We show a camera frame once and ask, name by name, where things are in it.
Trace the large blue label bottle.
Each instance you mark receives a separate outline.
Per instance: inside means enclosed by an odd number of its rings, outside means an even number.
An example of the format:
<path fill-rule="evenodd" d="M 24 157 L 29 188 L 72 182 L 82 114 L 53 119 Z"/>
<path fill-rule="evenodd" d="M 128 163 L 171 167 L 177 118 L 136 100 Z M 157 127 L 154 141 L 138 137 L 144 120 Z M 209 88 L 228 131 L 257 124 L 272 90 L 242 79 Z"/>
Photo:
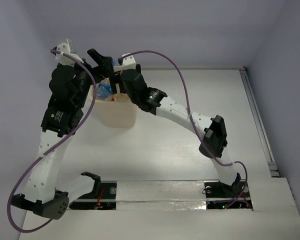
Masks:
<path fill-rule="evenodd" d="M 99 100 L 105 100 L 112 97 L 112 87 L 109 83 L 101 82 L 97 85 L 96 97 Z"/>

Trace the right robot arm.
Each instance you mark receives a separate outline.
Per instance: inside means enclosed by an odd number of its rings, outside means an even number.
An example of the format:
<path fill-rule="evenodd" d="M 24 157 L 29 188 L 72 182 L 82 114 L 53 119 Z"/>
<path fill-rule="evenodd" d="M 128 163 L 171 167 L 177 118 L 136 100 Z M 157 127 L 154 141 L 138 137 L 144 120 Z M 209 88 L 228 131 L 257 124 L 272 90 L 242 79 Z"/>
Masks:
<path fill-rule="evenodd" d="M 228 142 L 225 121 L 221 116 L 210 118 L 189 111 L 165 92 L 147 86 L 143 75 L 135 69 L 116 71 L 109 80 L 115 92 L 126 93 L 142 111 L 170 120 L 197 135 L 200 141 L 199 152 L 212 161 L 221 192 L 225 196 L 232 196 L 238 191 L 241 176 L 229 156 L 223 155 Z"/>

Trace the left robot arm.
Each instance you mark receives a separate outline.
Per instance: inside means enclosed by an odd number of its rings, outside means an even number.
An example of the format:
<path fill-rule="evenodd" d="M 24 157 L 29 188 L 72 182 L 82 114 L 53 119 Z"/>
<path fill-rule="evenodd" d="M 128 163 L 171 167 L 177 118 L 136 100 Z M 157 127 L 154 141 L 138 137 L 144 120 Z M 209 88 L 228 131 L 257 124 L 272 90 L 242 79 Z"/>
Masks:
<path fill-rule="evenodd" d="M 58 64 L 51 73 L 51 97 L 40 125 L 40 145 L 36 160 L 9 195 L 6 211 L 10 222 L 12 207 L 30 211 L 49 222 L 58 220 L 69 203 L 84 195 L 94 198 L 101 191 L 100 176 L 87 171 L 65 188 L 57 188 L 56 182 L 66 149 L 92 111 L 82 111 L 89 90 L 114 75 L 113 59 L 89 49 L 87 54 L 97 64 L 92 67 L 85 59 L 58 47 L 51 53 Z"/>

